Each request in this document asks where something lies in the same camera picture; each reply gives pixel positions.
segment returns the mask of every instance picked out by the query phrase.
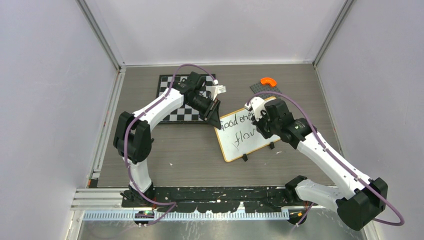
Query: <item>white wall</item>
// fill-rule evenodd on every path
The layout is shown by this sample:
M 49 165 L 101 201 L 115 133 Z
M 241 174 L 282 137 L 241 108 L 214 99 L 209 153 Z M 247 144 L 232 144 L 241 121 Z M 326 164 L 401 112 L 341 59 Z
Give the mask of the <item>white wall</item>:
M 356 1 L 318 70 L 343 152 L 388 183 L 406 224 L 386 240 L 422 239 L 424 2 Z M 387 207 L 379 218 L 397 222 Z
M 311 62 L 343 3 L 88 0 L 127 65 Z
M 116 71 L 74 0 L 0 9 L 0 238 L 60 240 Z

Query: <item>cable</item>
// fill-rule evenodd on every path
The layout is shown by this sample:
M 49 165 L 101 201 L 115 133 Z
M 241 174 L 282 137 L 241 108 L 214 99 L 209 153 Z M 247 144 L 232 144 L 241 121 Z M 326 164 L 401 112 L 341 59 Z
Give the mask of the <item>cable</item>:
M 159 222 L 159 220 L 161 220 L 163 217 L 165 217 L 176 205 L 177 203 L 175 201 L 172 202 L 157 202 L 157 201 L 153 201 L 151 199 L 149 199 L 148 197 L 146 197 L 142 191 L 139 189 L 139 186 L 137 186 L 137 184 L 134 182 L 134 178 L 131 174 L 131 169 L 130 169 L 130 163 L 128 162 L 128 136 L 130 134 L 131 131 L 131 127 L 134 125 L 134 123 L 136 123 L 137 120 L 139 120 L 141 117 L 143 117 L 144 115 L 146 115 L 147 112 L 149 112 L 150 110 L 152 110 L 154 107 L 156 107 L 158 104 L 160 104 L 171 92 L 171 89 L 173 87 L 174 84 L 174 80 L 175 80 L 175 76 L 177 75 L 177 72 L 182 68 L 182 67 L 186 67 L 186 66 L 192 66 L 192 67 L 196 67 L 198 69 L 203 70 L 204 72 L 206 72 L 209 76 L 212 77 L 213 80 L 215 80 L 214 76 L 212 76 L 212 74 L 210 74 L 207 70 L 205 70 L 204 68 L 202 68 L 201 66 L 198 65 L 194 65 L 191 63 L 186 63 L 186 64 L 182 64 L 180 65 L 175 72 L 172 75 L 172 79 L 171 79 L 171 83 L 168 87 L 168 90 L 165 92 L 165 95 L 162 96 L 162 98 L 160 98 L 157 102 L 153 103 L 150 107 L 148 107 L 145 111 L 143 111 L 142 113 L 140 113 L 138 116 L 136 116 L 128 125 L 128 127 L 126 128 L 125 131 L 125 137 L 124 137 L 124 141 L 123 141 L 123 161 L 125 163 L 125 167 L 128 171 L 128 176 L 129 176 L 129 181 L 132 183 L 132 185 L 134 186 L 135 190 L 148 202 L 152 203 L 152 204 L 156 204 L 156 205 L 161 205 L 161 206 L 171 206 L 170 208 L 168 208 L 168 210 L 166 210 L 166 212 L 160 216 L 158 219 L 151 221 L 147 224 L 147 226 L 153 225 L 157 222 Z
M 399 222 L 390 222 L 390 221 L 381 220 L 381 219 L 377 219 L 377 218 L 374 218 L 373 219 L 374 221 L 382 223 L 382 224 L 391 225 L 391 226 L 402 226 L 403 224 L 405 224 L 405 219 L 402 216 L 402 214 L 389 201 L 387 201 L 382 195 L 380 195 L 377 191 L 375 191 L 372 187 L 370 187 L 364 180 L 362 180 L 360 177 L 358 177 L 358 175 L 354 171 L 352 171 L 348 166 L 346 166 L 342 161 L 340 161 L 340 159 L 338 159 L 337 156 L 334 155 L 334 153 L 332 153 L 329 149 L 327 149 L 324 142 L 318 136 L 317 130 L 315 130 L 315 127 L 312 125 L 311 119 L 309 118 L 309 116 L 306 114 L 306 112 L 303 110 L 303 108 L 297 102 L 295 102 L 289 96 L 284 95 L 284 94 L 279 93 L 279 92 L 261 91 L 261 92 L 255 93 L 253 95 L 253 97 L 250 98 L 249 101 L 247 101 L 247 103 L 249 103 L 254 97 L 259 96 L 261 94 L 278 95 L 278 96 L 283 97 L 284 99 L 288 100 L 289 102 L 291 102 L 294 106 L 296 106 L 296 108 L 299 109 L 299 111 L 302 113 L 302 115 L 306 119 L 307 124 L 310 126 L 310 129 L 312 129 L 313 135 L 315 136 L 315 138 L 319 142 L 319 144 L 322 146 L 323 150 L 325 152 L 327 152 L 328 155 L 330 155 L 341 167 L 343 167 L 346 171 L 348 171 L 355 179 L 358 179 L 358 181 L 362 185 L 364 185 L 368 190 L 370 190 L 377 198 L 379 198 L 381 201 L 383 201 L 383 203 L 385 203 L 399 218 Z
M 291 235 L 292 234 L 292 232 L 293 232 L 293 230 L 295 229 L 295 228 L 297 228 L 297 227 L 299 227 L 299 224 L 301 224 L 301 222 L 306 218 L 306 215 L 309 213 L 309 211 L 312 209 L 312 206 L 314 205 L 315 203 L 313 203 L 313 202 L 311 202 L 310 203 L 310 205 L 309 205 L 309 207 L 306 209 L 306 211 L 305 211 L 305 213 L 303 214 L 303 216 L 300 218 L 300 220 L 298 221 L 298 222 L 296 222 L 296 225 L 294 225 L 291 229 L 290 229 L 290 232 L 288 233 L 288 235 Z

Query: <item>wooden whiteboard frame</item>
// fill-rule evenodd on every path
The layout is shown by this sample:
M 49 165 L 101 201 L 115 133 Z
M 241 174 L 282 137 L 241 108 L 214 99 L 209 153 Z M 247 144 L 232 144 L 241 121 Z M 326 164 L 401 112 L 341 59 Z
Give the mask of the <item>wooden whiteboard frame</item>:
M 265 99 L 265 101 L 270 100 L 270 99 L 277 99 L 277 98 L 276 98 L 275 96 L 270 96 L 270 97 L 268 97 L 267 99 Z M 240 112 L 240 111 L 243 111 L 243 110 L 244 110 L 244 108 L 241 108 L 241 109 L 239 109 L 239 110 L 236 110 L 236 111 L 233 111 L 233 112 L 231 112 L 231 113 L 228 113 L 228 114 L 226 114 L 226 115 L 224 115 L 224 116 L 220 117 L 220 118 L 219 118 L 219 120 L 221 120 L 221 119 L 223 119 L 223 118 L 225 118 L 225 117 L 228 117 L 228 116 L 230 116 L 230 115 L 236 114 L 236 113 L 238 113 L 238 112 Z M 216 138 L 218 138 L 219 147 L 221 148 L 222 156 L 223 156 L 223 158 L 224 158 L 224 161 L 226 161 L 227 163 L 230 163 L 230 162 L 232 162 L 232 161 L 234 161 L 234 160 L 236 160 L 236 159 L 239 159 L 239 158 L 243 157 L 243 155 L 245 155 L 245 154 L 246 154 L 246 155 L 251 154 L 251 153 L 253 153 L 254 151 L 257 151 L 257 150 L 259 150 L 259 149 L 261 149 L 261 148 L 263 148 L 263 147 L 266 147 L 266 146 L 269 146 L 269 145 L 270 145 L 269 143 L 268 143 L 268 144 L 265 144 L 265 145 L 260 146 L 260 147 L 258 147 L 258 148 L 256 148 L 256 149 L 254 149 L 254 150 L 252 150 L 252 151 L 250 151 L 250 152 L 243 153 L 242 155 L 240 155 L 240 156 L 238 156 L 238 157 L 235 157 L 235 158 L 233 158 L 233 159 L 231 159 L 231 160 L 227 160 L 227 159 L 226 159 L 226 157 L 225 157 L 225 154 L 224 154 L 224 150 L 223 150 L 223 146 L 222 146 L 222 144 L 221 144 L 221 139 L 220 139 L 220 135 L 218 134 L 218 130 L 217 130 L 217 128 L 216 128 L 216 127 L 214 127 L 214 129 L 215 129 L 215 133 L 216 133 Z

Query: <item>black mount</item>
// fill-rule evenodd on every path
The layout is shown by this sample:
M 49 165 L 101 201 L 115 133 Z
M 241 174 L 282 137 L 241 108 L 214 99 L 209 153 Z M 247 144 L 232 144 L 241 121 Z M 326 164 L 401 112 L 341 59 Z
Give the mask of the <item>black mount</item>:
M 290 202 L 300 202 L 302 201 L 298 194 L 296 193 L 296 187 L 298 186 L 298 184 L 300 182 L 302 182 L 303 180 L 308 179 L 305 176 L 297 176 L 295 178 L 293 178 L 292 180 L 290 180 L 288 183 L 285 184 L 285 189 L 287 190 L 287 201 Z
M 184 103 L 199 111 L 200 119 L 217 129 L 221 129 L 219 109 L 221 101 L 212 100 L 200 94 L 206 79 L 192 71 L 185 81 L 176 81 L 172 88 L 184 95 Z
M 143 194 L 149 199 L 154 199 L 155 190 L 153 182 Z M 128 190 L 125 190 L 120 195 L 123 197 L 121 204 L 123 208 L 139 208 L 152 205 L 150 202 L 146 201 L 137 190 L 132 188 L 131 185 L 128 185 Z
M 119 115 L 113 146 L 122 157 L 124 156 L 125 131 L 134 118 L 133 114 L 126 111 Z M 144 161 L 152 150 L 150 125 L 147 121 L 137 120 L 134 125 L 132 125 L 131 130 L 135 130 L 135 132 L 130 132 L 128 135 L 128 159 L 130 159 L 133 164 L 137 164 Z
M 312 132 L 306 119 L 294 119 L 285 101 L 277 98 L 265 103 L 266 112 L 261 112 L 262 118 L 256 121 L 253 117 L 253 125 L 265 139 L 273 135 L 281 138 L 281 141 L 289 143 L 294 149 L 305 136 Z
M 145 194 L 152 193 L 150 199 L 162 202 L 176 202 L 173 211 L 192 213 L 198 210 L 201 213 L 212 210 L 214 213 L 235 212 L 243 202 L 246 213 L 273 213 L 281 212 L 284 206 L 302 206 L 303 201 L 287 201 L 286 189 L 276 186 L 217 186 L 217 187 L 152 187 Z M 122 207 L 153 207 L 154 204 L 142 202 L 139 194 L 132 188 L 123 194 Z M 168 206 L 155 206 L 158 212 L 164 212 Z
M 377 178 L 371 181 L 369 186 L 387 199 L 387 183 Z M 346 198 L 335 201 L 337 204 L 337 214 L 340 219 L 351 229 L 359 231 L 377 215 L 384 211 L 386 204 L 380 200 L 368 188 L 356 189 L 356 194 L 349 200 Z

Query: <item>white small object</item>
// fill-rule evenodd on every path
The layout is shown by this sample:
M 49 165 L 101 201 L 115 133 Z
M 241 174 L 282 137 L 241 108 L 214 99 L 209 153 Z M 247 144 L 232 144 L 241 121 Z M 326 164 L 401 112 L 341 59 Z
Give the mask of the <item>white small object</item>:
M 273 99 L 263 100 L 262 98 L 255 96 L 254 98 L 250 100 L 250 102 L 244 105 L 244 109 L 246 109 L 249 112 L 253 111 L 254 119 L 256 119 L 256 121 L 259 121 L 259 119 L 262 118 L 261 111 L 262 110 L 265 111 L 265 103 Z
M 223 94 L 227 91 L 224 85 L 215 85 L 210 87 L 210 94 L 212 95 L 212 100 L 217 98 L 218 94 Z

